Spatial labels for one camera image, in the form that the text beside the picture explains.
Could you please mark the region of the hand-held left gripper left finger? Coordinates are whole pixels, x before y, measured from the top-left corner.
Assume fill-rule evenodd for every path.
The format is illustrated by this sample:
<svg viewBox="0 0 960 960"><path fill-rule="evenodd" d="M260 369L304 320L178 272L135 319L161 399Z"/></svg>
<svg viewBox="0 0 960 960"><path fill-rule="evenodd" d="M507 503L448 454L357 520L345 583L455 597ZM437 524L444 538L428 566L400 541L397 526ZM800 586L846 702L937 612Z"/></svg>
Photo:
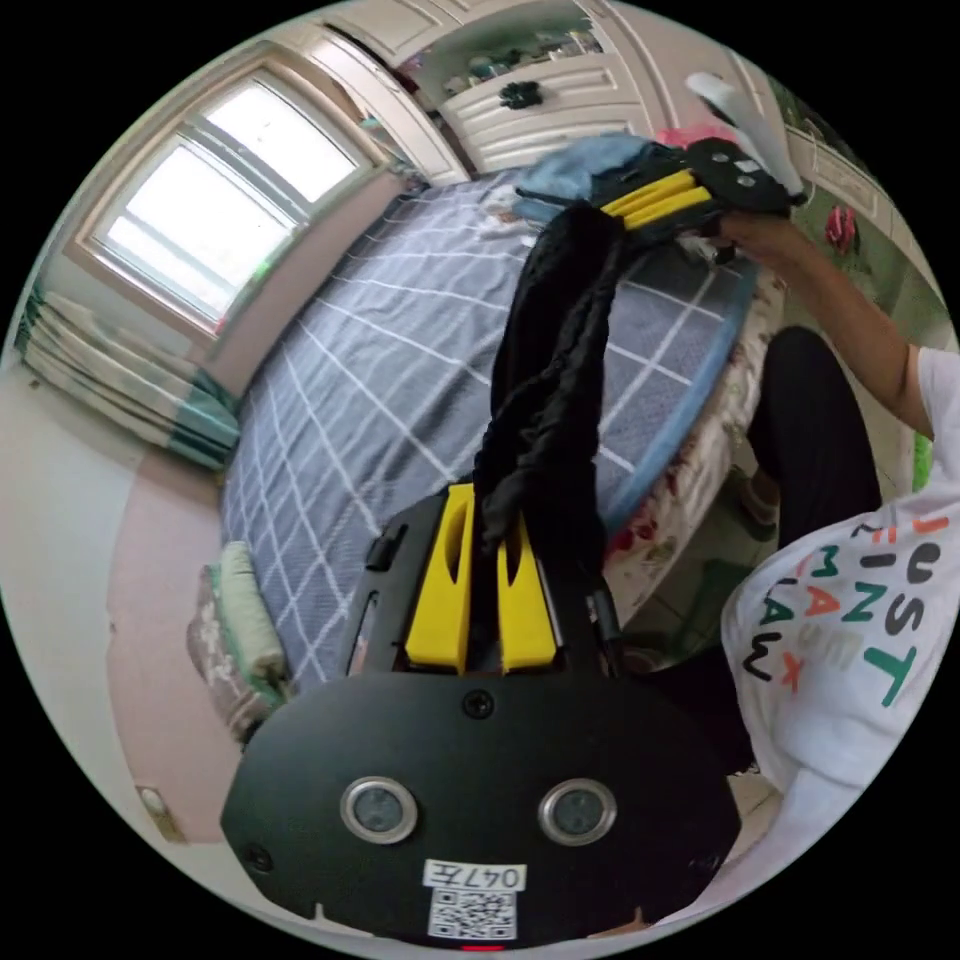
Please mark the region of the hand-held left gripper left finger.
<svg viewBox="0 0 960 960"><path fill-rule="evenodd" d="M407 658L417 668L466 668L474 507L472 484L448 488L405 644Z"/></svg>

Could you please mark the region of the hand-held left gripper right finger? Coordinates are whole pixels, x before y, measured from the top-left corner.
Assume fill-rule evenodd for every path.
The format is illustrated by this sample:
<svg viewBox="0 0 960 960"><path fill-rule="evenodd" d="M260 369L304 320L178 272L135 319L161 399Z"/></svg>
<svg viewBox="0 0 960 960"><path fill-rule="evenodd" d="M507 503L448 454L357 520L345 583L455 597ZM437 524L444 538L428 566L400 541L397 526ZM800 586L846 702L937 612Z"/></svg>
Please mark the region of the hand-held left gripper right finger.
<svg viewBox="0 0 960 960"><path fill-rule="evenodd" d="M502 670L552 667L557 643L537 557L525 526L514 526L497 551L497 607Z"/></svg>

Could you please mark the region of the person's right hand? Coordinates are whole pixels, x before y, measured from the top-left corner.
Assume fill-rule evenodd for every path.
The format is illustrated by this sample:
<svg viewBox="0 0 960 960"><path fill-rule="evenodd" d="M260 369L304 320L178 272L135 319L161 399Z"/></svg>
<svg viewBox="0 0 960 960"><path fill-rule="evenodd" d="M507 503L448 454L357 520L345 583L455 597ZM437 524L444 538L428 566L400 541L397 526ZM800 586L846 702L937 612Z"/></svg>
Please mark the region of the person's right hand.
<svg viewBox="0 0 960 960"><path fill-rule="evenodd" d="M785 261L798 237L788 218L734 211L717 221L707 239L717 250L736 249L754 262L773 268Z"/></svg>

